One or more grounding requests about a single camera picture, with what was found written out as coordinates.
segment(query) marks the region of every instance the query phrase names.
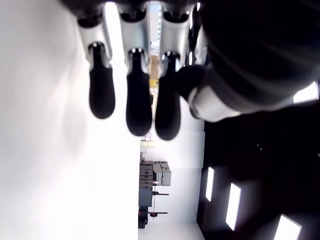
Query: white wall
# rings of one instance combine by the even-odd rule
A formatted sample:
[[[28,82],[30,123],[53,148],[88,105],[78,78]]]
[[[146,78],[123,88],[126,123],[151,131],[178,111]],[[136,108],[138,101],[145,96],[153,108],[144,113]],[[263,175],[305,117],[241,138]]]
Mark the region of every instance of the white wall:
[[[194,223],[197,217],[201,169],[173,168],[171,186],[156,186],[154,211],[168,212],[154,218],[155,223]]]
[[[116,108],[97,120],[73,16],[57,0],[0,1],[0,239],[138,238],[140,139],[126,126],[119,19],[109,30]]]
[[[168,215],[154,218],[154,224],[196,222],[201,170],[204,163],[204,122],[191,116],[189,106],[182,98],[180,105],[181,128],[177,137],[172,141],[163,141],[157,136],[152,125],[150,132],[156,147],[140,148],[146,160],[168,161],[172,172],[171,186],[155,188],[160,193],[170,195],[155,196],[154,210],[168,212]]]
[[[139,240],[204,240],[195,223],[150,224],[139,229]]]

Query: robotic hand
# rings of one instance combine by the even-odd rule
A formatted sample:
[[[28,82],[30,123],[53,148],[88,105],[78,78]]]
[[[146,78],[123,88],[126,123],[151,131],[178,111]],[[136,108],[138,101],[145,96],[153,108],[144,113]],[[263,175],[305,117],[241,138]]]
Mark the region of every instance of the robotic hand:
[[[62,0],[77,17],[90,63],[89,103],[106,119],[115,109],[105,21],[106,0]],[[149,2],[117,4],[127,66],[126,122],[135,136],[152,124],[149,97]],[[293,95],[320,74],[319,4],[310,1],[203,0],[194,65],[185,65],[190,14],[196,0],[163,0],[159,93],[155,129],[172,140],[180,129],[180,96],[194,117],[216,122],[292,103]]]

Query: black ceiling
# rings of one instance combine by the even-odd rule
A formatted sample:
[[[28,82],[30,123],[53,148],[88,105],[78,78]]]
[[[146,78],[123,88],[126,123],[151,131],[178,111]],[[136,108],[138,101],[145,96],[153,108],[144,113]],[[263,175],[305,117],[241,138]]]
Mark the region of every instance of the black ceiling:
[[[205,124],[197,222],[206,240],[273,240],[281,214],[302,225],[299,240],[319,239],[319,123],[317,100]],[[208,167],[215,169],[211,202]],[[231,182],[246,191],[234,232],[225,222]],[[251,215],[239,219],[240,211]]]

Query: ceiling light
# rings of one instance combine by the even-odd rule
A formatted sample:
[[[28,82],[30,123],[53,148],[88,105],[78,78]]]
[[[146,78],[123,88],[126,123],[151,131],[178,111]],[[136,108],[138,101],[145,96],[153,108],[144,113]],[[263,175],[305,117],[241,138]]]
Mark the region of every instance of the ceiling light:
[[[192,12],[191,12],[191,14],[190,14],[190,29],[192,29],[193,24],[194,24],[194,20],[192,18]]]
[[[189,53],[189,65],[192,65],[192,51]]]
[[[228,210],[226,212],[226,224],[234,231],[236,228],[238,209],[240,203],[241,188],[231,183]]]
[[[208,178],[206,180],[206,191],[205,191],[205,197],[206,199],[209,200],[209,202],[211,202],[211,198],[212,198],[212,187],[214,185],[214,176],[215,176],[215,170],[209,167]]]
[[[282,214],[274,240],[297,240],[301,227],[300,224]]]
[[[317,99],[319,99],[318,84],[313,82],[310,86],[298,91],[293,97],[293,102],[296,104]]]

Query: black rubber fingertip pad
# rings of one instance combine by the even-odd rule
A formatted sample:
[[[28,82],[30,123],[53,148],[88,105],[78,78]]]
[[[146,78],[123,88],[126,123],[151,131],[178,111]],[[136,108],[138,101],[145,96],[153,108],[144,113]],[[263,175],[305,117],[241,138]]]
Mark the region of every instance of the black rubber fingertip pad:
[[[181,124],[180,96],[174,88],[175,72],[159,79],[159,93],[155,113],[155,130],[165,141],[174,139]]]
[[[98,64],[90,71],[89,104],[98,119],[106,119],[114,112],[116,96],[112,68]]]
[[[152,124],[149,75],[139,69],[131,72],[126,79],[126,124],[133,135],[141,137],[148,133]]]
[[[206,73],[202,65],[189,65],[181,68],[176,73],[174,87],[181,97],[188,101],[192,89],[200,85]]]

